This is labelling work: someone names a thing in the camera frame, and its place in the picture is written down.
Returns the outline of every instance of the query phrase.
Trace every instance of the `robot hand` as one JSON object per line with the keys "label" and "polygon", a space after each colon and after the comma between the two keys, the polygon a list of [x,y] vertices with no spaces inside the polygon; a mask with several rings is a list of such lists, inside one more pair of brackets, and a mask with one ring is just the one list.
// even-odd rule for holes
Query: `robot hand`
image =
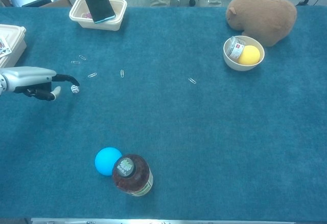
{"label": "robot hand", "polygon": [[57,74],[45,68],[29,66],[0,68],[0,95],[4,91],[9,91],[23,93],[39,100],[55,100],[60,94],[61,87],[58,86],[52,91],[52,81],[69,81],[77,87],[80,85],[72,76]]}

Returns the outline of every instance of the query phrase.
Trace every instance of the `jar lid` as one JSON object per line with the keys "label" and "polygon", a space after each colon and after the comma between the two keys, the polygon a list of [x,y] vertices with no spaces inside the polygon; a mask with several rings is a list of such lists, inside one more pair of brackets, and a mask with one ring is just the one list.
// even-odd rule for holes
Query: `jar lid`
{"label": "jar lid", "polygon": [[121,177],[129,177],[135,171],[135,164],[130,158],[121,158],[116,166],[117,173]]}

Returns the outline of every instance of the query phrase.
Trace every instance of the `black phone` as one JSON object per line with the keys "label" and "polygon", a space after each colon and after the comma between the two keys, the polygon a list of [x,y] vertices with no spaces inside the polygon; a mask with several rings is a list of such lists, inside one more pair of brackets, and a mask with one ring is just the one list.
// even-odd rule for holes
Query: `black phone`
{"label": "black phone", "polygon": [[109,0],[85,0],[94,23],[115,18],[116,14]]}

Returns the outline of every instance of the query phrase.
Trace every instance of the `teal carpet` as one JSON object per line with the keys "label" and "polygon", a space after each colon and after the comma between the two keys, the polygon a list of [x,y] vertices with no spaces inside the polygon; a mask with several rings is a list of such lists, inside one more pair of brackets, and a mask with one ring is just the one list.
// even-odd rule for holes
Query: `teal carpet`
{"label": "teal carpet", "polygon": [[[0,8],[0,24],[27,29],[18,65],[81,84],[58,83],[54,102],[2,94],[1,217],[327,220],[327,7],[299,7],[244,73],[222,58],[238,34],[224,8],[128,8],[118,32],[68,12]],[[148,161],[146,196],[97,173],[107,146]]]}

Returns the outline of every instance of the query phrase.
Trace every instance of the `stuffed animal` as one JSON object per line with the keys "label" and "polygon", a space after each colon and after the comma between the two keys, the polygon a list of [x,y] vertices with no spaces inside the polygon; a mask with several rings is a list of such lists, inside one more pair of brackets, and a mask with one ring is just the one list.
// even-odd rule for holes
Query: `stuffed animal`
{"label": "stuffed animal", "polygon": [[226,11],[230,27],[267,47],[291,32],[296,16],[295,6],[287,0],[232,0]]}

